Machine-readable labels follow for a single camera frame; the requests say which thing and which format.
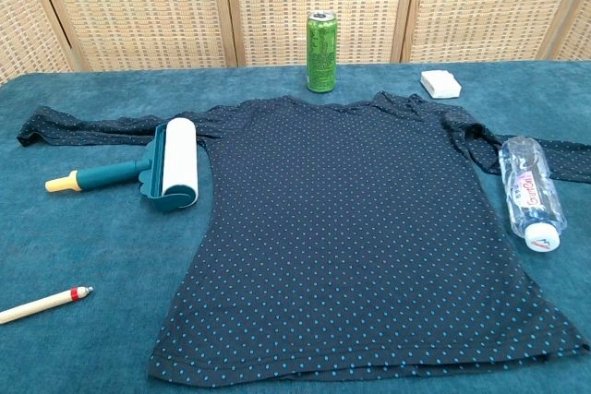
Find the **teal table cover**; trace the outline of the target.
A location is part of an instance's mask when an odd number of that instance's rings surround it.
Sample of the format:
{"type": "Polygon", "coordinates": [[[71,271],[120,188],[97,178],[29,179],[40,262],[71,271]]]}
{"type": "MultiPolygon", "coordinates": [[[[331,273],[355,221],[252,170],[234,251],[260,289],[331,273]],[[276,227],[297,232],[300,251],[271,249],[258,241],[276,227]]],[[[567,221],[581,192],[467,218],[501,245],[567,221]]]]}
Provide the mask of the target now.
{"type": "MultiPolygon", "coordinates": [[[[591,144],[591,62],[345,65],[333,92],[314,94],[303,66],[28,74],[0,88],[0,311],[74,286],[93,294],[0,326],[0,394],[591,394],[591,355],[490,374],[220,389],[147,377],[174,291],[207,228],[211,172],[199,149],[199,200],[155,210],[137,183],[55,193],[44,182],[77,168],[135,160],[141,146],[23,148],[17,134],[39,105],[82,120],[170,117],[218,104],[292,95],[314,103],[371,100],[380,90],[428,93],[421,71],[447,69],[463,106],[498,134],[591,144]]],[[[529,251],[513,236],[501,180],[475,166],[527,273],[591,340],[591,185],[555,182],[568,221],[561,246],[529,251]]]]}

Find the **clear plastic water bottle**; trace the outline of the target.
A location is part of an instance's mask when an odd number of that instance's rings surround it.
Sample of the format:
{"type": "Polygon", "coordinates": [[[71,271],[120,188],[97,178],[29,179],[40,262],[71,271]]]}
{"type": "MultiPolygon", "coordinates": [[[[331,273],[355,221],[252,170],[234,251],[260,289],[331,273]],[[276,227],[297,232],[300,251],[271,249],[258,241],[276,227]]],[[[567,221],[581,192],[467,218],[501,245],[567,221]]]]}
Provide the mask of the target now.
{"type": "Polygon", "coordinates": [[[501,146],[499,163],[513,233],[533,251],[557,249],[567,221],[540,144],[511,137],[501,146]]]}

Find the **green drink can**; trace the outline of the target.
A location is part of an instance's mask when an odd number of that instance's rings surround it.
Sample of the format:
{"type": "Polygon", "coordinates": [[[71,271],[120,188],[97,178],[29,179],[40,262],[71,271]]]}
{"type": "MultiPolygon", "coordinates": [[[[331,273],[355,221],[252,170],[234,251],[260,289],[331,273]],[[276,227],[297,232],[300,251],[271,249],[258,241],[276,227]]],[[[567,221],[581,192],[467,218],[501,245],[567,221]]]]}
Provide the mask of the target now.
{"type": "Polygon", "coordinates": [[[331,11],[315,10],[307,19],[307,84],[328,92],[336,84],[337,20],[331,11]]]}

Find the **dark blue polka dot shirt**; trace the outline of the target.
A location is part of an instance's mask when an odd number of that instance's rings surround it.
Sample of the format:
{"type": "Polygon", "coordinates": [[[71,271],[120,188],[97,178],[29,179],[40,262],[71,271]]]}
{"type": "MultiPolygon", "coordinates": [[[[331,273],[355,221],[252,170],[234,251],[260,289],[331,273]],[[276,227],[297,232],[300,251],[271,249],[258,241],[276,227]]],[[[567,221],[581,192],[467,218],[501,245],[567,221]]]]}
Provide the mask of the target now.
{"type": "Polygon", "coordinates": [[[505,136],[386,92],[186,113],[206,150],[208,230],[153,348],[152,377],[447,376],[582,355],[483,191],[505,136]]]}

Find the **small white box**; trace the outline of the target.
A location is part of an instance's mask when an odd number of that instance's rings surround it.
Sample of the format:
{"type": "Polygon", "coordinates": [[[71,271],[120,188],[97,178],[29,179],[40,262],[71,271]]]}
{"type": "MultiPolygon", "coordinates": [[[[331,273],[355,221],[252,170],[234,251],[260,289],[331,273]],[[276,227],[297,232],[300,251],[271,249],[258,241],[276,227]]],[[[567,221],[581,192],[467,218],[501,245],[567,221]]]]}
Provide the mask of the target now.
{"type": "Polygon", "coordinates": [[[462,90],[460,83],[447,70],[422,71],[420,83],[433,99],[456,99],[462,90]]]}

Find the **wooden pen with red band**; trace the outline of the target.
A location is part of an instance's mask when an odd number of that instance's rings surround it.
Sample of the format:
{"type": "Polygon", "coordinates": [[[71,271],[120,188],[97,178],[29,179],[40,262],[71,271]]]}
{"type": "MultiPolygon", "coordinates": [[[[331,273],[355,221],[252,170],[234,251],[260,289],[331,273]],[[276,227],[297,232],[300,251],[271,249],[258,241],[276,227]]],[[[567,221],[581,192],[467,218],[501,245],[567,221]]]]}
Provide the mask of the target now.
{"type": "Polygon", "coordinates": [[[9,308],[0,312],[0,325],[58,307],[62,304],[76,302],[87,297],[92,292],[93,288],[91,286],[78,286],[43,297],[42,299],[9,308]]]}

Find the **teal white lint roller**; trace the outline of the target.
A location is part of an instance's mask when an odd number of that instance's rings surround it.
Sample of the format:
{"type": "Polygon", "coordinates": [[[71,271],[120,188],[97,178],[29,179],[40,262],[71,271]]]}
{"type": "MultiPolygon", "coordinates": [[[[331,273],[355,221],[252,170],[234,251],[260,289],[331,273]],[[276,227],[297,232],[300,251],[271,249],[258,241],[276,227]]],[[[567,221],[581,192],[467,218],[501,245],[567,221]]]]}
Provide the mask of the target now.
{"type": "Polygon", "coordinates": [[[75,170],[45,183],[45,190],[87,191],[139,180],[140,193],[160,211],[193,205],[199,197],[198,148],[195,124],[177,117],[156,127],[154,139],[138,161],[75,170]]]}

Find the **woven wicker folding screen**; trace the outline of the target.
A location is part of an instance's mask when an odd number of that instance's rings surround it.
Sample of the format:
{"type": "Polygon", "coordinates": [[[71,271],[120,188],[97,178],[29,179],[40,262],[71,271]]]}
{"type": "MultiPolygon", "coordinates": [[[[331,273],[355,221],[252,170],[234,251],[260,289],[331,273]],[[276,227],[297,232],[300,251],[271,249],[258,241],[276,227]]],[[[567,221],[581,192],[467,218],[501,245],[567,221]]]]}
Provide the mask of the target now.
{"type": "Polygon", "coordinates": [[[0,0],[0,84],[299,65],[314,9],[336,15],[342,64],[591,59],[591,0],[0,0]]]}

